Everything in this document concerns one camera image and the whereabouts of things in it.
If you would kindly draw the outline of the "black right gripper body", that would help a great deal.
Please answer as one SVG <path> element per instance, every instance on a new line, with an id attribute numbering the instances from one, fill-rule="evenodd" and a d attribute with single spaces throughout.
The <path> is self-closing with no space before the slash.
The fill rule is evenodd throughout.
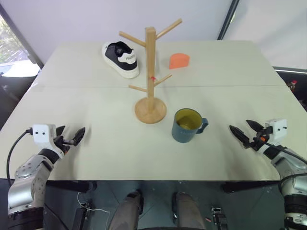
<path id="1" fill-rule="evenodd" d="M 258 151 L 263 145 L 264 142 L 267 142 L 270 138 L 270 134 L 273 133 L 272 126 L 263 127 L 260 126 L 258 128 L 253 128 L 257 133 L 256 136 L 253 138 L 250 146 L 255 150 Z"/>

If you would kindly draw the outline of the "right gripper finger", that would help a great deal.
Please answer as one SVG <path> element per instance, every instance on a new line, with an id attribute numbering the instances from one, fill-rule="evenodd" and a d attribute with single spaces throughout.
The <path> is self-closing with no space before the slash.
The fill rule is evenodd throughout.
<path id="1" fill-rule="evenodd" d="M 244 134 L 241 129 L 232 125 L 230 125 L 229 128 L 232 134 L 243 144 L 244 148 L 247 149 L 250 147 L 249 138 Z"/>
<path id="2" fill-rule="evenodd" d="M 256 121 L 246 120 L 246 122 L 256 132 L 261 132 L 263 130 L 263 126 Z"/>

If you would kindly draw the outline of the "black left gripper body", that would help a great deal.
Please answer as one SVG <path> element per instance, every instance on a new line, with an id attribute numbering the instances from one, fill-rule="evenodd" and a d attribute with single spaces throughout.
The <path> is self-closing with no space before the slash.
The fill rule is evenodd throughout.
<path id="1" fill-rule="evenodd" d="M 54 144 L 63 152 L 64 155 L 66 155 L 70 150 L 71 146 L 74 145 L 74 141 L 65 140 L 63 136 L 57 136 L 56 138 L 54 138 Z"/>

